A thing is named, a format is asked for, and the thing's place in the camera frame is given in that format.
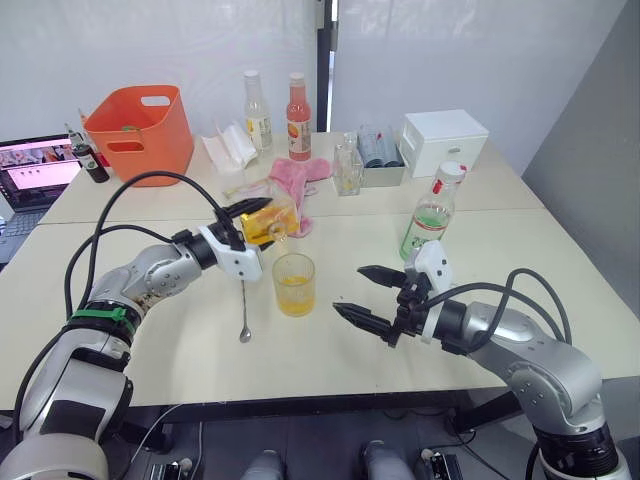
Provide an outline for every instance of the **pink cloth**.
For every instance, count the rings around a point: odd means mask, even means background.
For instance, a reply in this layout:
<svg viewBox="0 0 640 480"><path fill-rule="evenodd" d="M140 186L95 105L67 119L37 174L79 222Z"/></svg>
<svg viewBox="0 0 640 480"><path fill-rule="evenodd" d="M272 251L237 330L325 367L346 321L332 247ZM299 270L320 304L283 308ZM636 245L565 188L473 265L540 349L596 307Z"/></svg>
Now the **pink cloth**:
<svg viewBox="0 0 640 480"><path fill-rule="evenodd" d="M313 221L302 215L304 197L316 193L315 188L307 186L307 182L322 180L331 175L331 165L324 158L313 158L305 162L297 162L288 158L276 158L271 167L269 178L286 191L296 202L300 217L300 230L294 237L304 237L313 226Z"/></svg>

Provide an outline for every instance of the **gray wall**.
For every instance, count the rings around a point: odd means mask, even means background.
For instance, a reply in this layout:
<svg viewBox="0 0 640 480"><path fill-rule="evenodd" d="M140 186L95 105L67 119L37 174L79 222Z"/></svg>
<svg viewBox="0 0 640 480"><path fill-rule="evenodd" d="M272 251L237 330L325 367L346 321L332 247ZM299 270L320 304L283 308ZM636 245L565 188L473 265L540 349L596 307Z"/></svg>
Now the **gray wall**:
<svg viewBox="0 0 640 480"><path fill-rule="evenodd" d="M639 29L640 0L628 0L523 175L636 316L640 316Z"/></svg>

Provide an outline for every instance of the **laptop keyboard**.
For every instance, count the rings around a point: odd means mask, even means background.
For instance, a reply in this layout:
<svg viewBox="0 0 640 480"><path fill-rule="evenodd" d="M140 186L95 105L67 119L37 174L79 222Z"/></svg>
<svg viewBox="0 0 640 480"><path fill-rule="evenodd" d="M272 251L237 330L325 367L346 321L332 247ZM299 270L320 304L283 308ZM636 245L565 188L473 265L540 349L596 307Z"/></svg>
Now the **laptop keyboard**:
<svg viewBox="0 0 640 480"><path fill-rule="evenodd" d="M2 232L3 237L15 237L16 235L26 235L38 224L40 219L47 212L18 213L7 223L7 227Z"/></svg>

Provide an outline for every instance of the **white box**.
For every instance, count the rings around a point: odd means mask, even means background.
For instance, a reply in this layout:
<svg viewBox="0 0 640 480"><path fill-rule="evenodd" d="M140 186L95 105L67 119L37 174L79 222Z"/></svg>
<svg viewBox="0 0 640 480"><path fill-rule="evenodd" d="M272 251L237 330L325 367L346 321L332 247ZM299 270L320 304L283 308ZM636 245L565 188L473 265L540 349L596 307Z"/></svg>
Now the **white box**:
<svg viewBox="0 0 640 480"><path fill-rule="evenodd" d="M398 149L412 177L431 177L447 160L471 170L488 136L464 110L407 113Z"/></svg>

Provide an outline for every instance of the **white bottle cap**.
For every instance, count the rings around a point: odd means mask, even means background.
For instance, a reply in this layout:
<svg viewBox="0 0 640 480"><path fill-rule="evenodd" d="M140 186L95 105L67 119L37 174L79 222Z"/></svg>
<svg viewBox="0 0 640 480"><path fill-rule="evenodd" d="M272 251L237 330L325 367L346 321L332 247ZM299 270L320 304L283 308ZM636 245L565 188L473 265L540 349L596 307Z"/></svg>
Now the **white bottle cap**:
<svg viewBox="0 0 640 480"><path fill-rule="evenodd" d="M444 183L460 183L464 180L466 174L467 167L453 160L448 160L440 164L436 178L439 178Z"/></svg>
<svg viewBox="0 0 640 480"><path fill-rule="evenodd" d="M304 85L304 73L293 72L289 74L290 85L301 87Z"/></svg>

